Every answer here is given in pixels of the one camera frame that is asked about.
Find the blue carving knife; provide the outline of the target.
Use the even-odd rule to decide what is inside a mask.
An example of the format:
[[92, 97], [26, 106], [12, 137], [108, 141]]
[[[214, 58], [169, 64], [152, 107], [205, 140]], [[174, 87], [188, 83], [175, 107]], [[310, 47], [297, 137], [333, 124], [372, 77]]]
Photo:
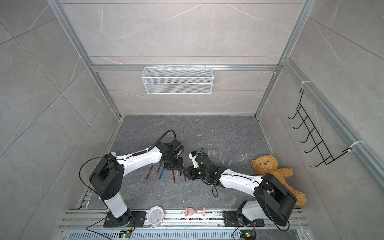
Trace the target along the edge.
[[163, 176], [163, 174], [164, 174], [164, 171], [165, 171], [165, 169], [162, 170], [162, 172], [161, 172], [161, 174], [160, 174], [160, 176], [159, 176], [159, 180], [161, 180], [161, 178], [162, 178], [162, 176]]

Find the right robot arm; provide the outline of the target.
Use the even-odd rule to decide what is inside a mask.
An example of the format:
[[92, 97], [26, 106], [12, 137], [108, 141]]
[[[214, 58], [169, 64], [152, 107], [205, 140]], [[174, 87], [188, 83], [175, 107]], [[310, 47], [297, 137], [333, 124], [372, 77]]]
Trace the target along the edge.
[[295, 195], [272, 174], [249, 176], [216, 166], [202, 151], [189, 154], [193, 165], [183, 173], [189, 180], [201, 179], [212, 187], [214, 196], [217, 187], [235, 189], [255, 197], [254, 201], [243, 201], [234, 215], [239, 226], [248, 226], [255, 220], [269, 219], [276, 226], [286, 227], [296, 205]]

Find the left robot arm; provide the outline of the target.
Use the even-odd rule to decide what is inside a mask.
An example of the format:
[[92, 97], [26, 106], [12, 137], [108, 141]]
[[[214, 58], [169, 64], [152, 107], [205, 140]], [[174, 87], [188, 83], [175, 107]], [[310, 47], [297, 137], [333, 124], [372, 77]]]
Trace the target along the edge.
[[168, 171], [181, 170], [184, 146], [179, 140], [170, 143], [158, 142], [153, 146], [128, 155], [106, 154], [89, 176], [89, 182], [112, 215], [118, 219], [129, 212], [121, 195], [123, 179], [128, 174], [145, 166], [163, 163]]

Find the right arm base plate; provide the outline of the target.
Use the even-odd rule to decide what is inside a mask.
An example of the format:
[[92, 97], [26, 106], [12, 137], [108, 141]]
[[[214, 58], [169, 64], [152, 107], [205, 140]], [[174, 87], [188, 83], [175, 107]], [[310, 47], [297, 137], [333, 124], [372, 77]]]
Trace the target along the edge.
[[238, 214], [237, 211], [223, 211], [223, 218], [225, 227], [240, 227], [240, 226], [254, 226], [264, 227], [265, 222], [263, 219], [255, 219], [253, 221], [248, 220], [242, 214]]

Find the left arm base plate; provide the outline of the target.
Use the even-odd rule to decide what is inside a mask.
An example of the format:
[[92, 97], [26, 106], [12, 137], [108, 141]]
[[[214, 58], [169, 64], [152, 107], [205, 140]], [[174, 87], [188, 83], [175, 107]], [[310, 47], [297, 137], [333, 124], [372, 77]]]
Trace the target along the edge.
[[104, 228], [130, 228], [132, 226], [142, 228], [146, 219], [145, 211], [127, 211], [121, 217], [116, 218], [111, 211], [108, 211]]

